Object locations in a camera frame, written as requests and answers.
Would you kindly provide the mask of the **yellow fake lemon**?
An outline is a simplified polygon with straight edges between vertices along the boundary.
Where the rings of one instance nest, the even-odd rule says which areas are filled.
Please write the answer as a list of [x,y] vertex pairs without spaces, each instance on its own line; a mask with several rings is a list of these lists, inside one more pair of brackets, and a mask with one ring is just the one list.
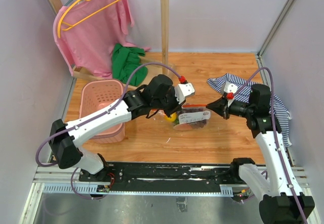
[[175,122],[177,120],[177,113],[173,113],[170,116],[165,115],[165,120],[168,122]]

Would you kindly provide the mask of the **clear zip top bag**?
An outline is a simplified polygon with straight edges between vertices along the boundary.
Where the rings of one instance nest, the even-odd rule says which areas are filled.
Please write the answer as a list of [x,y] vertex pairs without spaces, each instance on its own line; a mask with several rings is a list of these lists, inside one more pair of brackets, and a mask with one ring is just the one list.
[[[204,108],[204,110],[202,112],[195,112],[195,113],[184,113],[183,109],[184,108]],[[211,111],[208,110],[206,108],[206,105],[204,104],[185,104],[182,106],[182,112],[179,114],[178,120],[176,120],[175,122],[168,122],[164,119],[165,113],[160,110],[155,116],[154,119],[156,120],[160,120],[161,123],[163,123],[164,125],[171,127],[173,129],[173,127],[177,124],[190,124],[193,122],[197,122],[200,120],[207,120],[207,124],[203,127],[205,128],[208,125],[208,122],[211,118]]]

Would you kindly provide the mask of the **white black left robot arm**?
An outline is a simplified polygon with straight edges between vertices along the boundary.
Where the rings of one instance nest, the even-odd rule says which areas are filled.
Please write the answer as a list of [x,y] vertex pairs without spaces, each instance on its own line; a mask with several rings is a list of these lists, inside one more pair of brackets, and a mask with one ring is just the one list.
[[79,167],[101,182],[108,177],[106,162],[100,154],[82,149],[82,145],[95,135],[134,120],[140,116],[150,118],[150,111],[163,110],[167,116],[175,113],[194,95],[191,83],[173,85],[166,75],[154,77],[148,85],[126,92],[115,102],[88,116],[64,123],[52,123],[49,145],[60,169]]

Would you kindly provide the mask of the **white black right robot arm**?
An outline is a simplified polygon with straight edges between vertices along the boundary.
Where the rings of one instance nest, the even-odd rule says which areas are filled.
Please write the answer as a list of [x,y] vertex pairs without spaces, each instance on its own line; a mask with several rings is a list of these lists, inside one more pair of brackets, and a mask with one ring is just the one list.
[[235,158],[229,171],[230,179],[249,186],[259,201],[263,223],[306,223],[315,207],[314,200],[304,195],[290,166],[279,122],[270,113],[270,88],[263,84],[252,85],[246,103],[235,100],[237,91],[235,84],[223,83],[222,97],[207,104],[207,109],[224,119],[231,115],[246,119],[263,154],[267,176],[262,175],[251,158]]

